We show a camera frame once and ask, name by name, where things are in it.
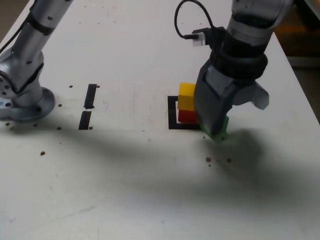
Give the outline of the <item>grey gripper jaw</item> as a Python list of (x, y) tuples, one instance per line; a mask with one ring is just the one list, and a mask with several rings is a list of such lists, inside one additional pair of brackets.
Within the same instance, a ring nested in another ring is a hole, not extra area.
[(270, 103), (269, 93), (258, 83), (243, 87), (233, 97), (232, 104), (240, 106), (252, 103), (256, 108), (265, 110)]

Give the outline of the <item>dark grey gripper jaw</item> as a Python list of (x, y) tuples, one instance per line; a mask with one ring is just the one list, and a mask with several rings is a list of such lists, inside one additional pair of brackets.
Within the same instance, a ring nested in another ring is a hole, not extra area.
[(206, 61), (201, 67), (194, 90), (194, 110), (201, 128), (211, 137), (224, 128), (235, 95), (235, 79)]

